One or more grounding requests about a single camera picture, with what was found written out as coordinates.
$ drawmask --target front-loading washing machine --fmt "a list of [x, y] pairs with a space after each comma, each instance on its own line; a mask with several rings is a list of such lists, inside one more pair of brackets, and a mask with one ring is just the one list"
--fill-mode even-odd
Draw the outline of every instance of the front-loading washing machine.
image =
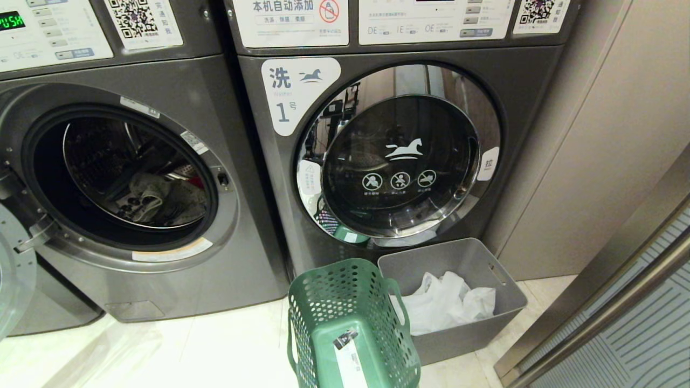
[[[207, 0], [3, 1], [0, 47], [0, 200], [26, 230], [0, 229], [17, 270], [37, 252], [123, 322], [285, 295]], [[3, 289], [22, 299], [27, 276]]]
[[579, 6], [226, 0], [295, 272], [481, 237]]

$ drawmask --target control panel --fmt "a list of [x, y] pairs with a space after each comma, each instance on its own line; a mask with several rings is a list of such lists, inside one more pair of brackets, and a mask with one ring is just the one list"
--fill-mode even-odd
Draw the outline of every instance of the control panel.
[[88, 0], [0, 1], [0, 72], [111, 57]]
[[359, 44], [503, 39], [515, 0], [368, 0]]

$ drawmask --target digital display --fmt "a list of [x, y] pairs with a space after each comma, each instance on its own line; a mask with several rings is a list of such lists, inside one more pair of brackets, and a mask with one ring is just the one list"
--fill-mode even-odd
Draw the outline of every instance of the digital display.
[[19, 16], [19, 12], [12, 11], [0, 13], [0, 31], [24, 27], [26, 27], [26, 24], [24, 24], [24, 19]]

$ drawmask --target horse logo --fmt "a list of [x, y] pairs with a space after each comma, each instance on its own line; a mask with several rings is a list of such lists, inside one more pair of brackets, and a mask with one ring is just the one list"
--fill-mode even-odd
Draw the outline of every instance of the horse logo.
[[313, 73], [307, 74], [305, 72], [301, 72], [299, 75], [303, 75], [302, 79], [300, 79], [301, 82], [304, 82], [305, 84], [308, 82], [319, 82], [323, 81], [321, 77], [319, 77], [319, 74], [321, 74], [321, 69], [316, 69], [314, 70]]
[[423, 155], [423, 153], [417, 150], [417, 147], [422, 145], [422, 139], [414, 139], [409, 146], [396, 146], [395, 144], [388, 144], [386, 148], [395, 148], [392, 153], [386, 155], [390, 157], [391, 161], [399, 159], [419, 159], [413, 155]]

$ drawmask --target white tile floor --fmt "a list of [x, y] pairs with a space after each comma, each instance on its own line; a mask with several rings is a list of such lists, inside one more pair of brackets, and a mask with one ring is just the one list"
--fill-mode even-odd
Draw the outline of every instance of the white tile floor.
[[[575, 276], [518, 282], [529, 299], [485, 349], [427, 365], [420, 387], [499, 388], [493, 365]], [[0, 342], [0, 385], [21, 388], [297, 387], [286, 300], [194, 318], [78, 329]]]

